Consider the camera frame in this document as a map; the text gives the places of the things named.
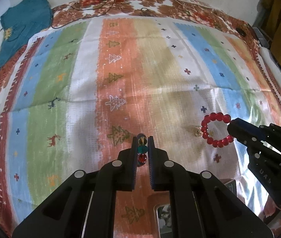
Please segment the white bolster pillow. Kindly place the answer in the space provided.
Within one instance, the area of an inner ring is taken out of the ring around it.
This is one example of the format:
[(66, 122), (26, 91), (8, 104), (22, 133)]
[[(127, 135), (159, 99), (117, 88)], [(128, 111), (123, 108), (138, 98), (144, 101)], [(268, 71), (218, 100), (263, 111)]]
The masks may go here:
[(274, 61), (274, 58), (270, 53), (270, 50), (268, 50), (265, 47), (260, 47), (259, 52), (266, 65), (269, 67), (271, 73), (273, 74), (278, 86), (281, 88), (281, 70), (279, 66), (276, 64), (276, 62)]

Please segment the small gold rings cluster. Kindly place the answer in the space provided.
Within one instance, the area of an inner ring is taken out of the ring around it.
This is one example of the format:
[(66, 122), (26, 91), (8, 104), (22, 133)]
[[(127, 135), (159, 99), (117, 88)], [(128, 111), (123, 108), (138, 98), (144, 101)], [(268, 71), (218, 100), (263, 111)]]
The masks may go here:
[(195, 137), (201, 137), (203, 135), (203, 132), (201, 131), (201, 126), (194, 126), (192, 130)]

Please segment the teal blue garment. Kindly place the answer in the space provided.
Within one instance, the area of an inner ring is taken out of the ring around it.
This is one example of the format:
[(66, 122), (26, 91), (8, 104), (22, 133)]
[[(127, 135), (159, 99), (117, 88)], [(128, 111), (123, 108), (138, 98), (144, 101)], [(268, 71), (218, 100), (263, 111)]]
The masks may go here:
[(36, 33), (51, 26), (52, 9), (48, 0), (23, 0), (1, 17), (4, 37), (0, 48), (0, 68)]

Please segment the metal jewelry box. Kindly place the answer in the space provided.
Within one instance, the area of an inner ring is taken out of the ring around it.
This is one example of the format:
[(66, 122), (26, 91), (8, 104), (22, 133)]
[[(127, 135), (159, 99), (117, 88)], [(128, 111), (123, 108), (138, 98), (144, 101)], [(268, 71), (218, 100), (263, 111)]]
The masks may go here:
[[(237, 196), (236, 181), (234, 179), (222, 179), (221, 181), (235, 196)], [(159, 237), (173, 237), (171, 206), (169, 204), (156, 206), (155, 217)]]

